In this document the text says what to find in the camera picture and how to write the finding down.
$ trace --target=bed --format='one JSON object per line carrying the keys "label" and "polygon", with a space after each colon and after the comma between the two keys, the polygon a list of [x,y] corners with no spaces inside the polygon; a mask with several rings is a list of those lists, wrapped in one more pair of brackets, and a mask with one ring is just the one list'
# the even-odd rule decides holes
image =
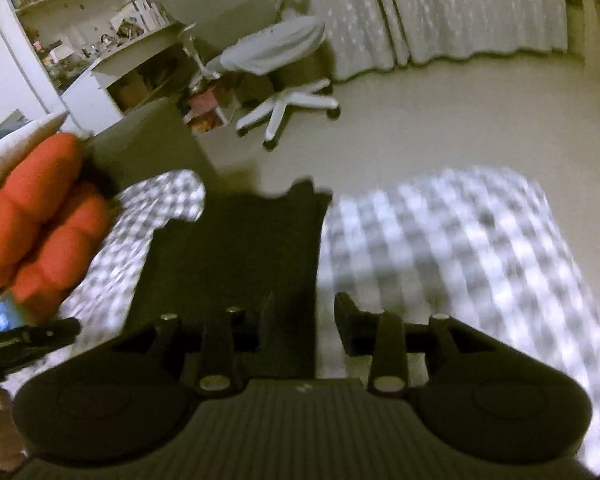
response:
{"label": "bed", "polygon": [[[152,233],[171,218],[196,221],[205,186],[169,171],[117,196],[120,214],[60,316],[80,319],[76,343],[8,377],[12,394],[33,375],[116,336]],[[542,190],[511,170],[472,168],[341,196],[322,228],[317,275],[318,377],[362,376],[344,355],[333,295],[426,322],[445,312],[563,370],[594,413],[579,452],[600,472],[600,310],[560,236]]]}

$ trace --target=office chair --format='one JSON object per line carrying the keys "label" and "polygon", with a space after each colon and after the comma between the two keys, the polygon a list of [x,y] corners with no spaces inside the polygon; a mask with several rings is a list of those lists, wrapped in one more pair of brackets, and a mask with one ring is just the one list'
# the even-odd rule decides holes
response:
{"label": "office chair", "polygon": [[[315,16],[289,16],[276,23],[279,9],[273,0],[159,0],[181,23],[186,50],[200,64],[202,75],[219,78],[227,72],[269,74],[314,53],[324,41],[325,23]],[[203,64],[200,48],[221,52]],[[289,105],[327,110],[330,118],[340,115],[340,105],[331,96],[315,93],[329,89],[328,78],[294,88],[284,88],[241,118],[243,130],[271,114],[265,132],[266,148],[275,146],[276,134]]]}

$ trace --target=chair seat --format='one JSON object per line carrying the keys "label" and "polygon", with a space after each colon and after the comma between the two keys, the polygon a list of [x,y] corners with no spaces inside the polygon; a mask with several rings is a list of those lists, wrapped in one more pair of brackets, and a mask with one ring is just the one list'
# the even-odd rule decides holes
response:
{"label": "chair seat", "polygon": [[315,16],[299,16],[242,38],[220,56],[231,72],[265,75],[308,56],[324,41],[325,23]]}

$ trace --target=white desk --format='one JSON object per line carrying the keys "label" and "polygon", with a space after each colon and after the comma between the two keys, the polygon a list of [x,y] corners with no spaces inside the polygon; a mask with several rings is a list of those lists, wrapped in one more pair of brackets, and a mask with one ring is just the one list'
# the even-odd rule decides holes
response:
{"label": "white desk", "polygon": [[124,114],[107,89],[153,56],[178,44],[180,24],[152,30],[99,57],[62,94],[62,100],[84,130],[96,134],[120,121]]}

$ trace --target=phone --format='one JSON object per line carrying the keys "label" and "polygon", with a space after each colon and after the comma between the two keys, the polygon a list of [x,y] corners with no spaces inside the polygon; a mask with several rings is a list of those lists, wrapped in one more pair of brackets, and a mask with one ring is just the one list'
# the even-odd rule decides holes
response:
{"label": "phone", "polygon": [[0,332],[31,324],[29,314],[13,299],[10,290],[0,297]]}

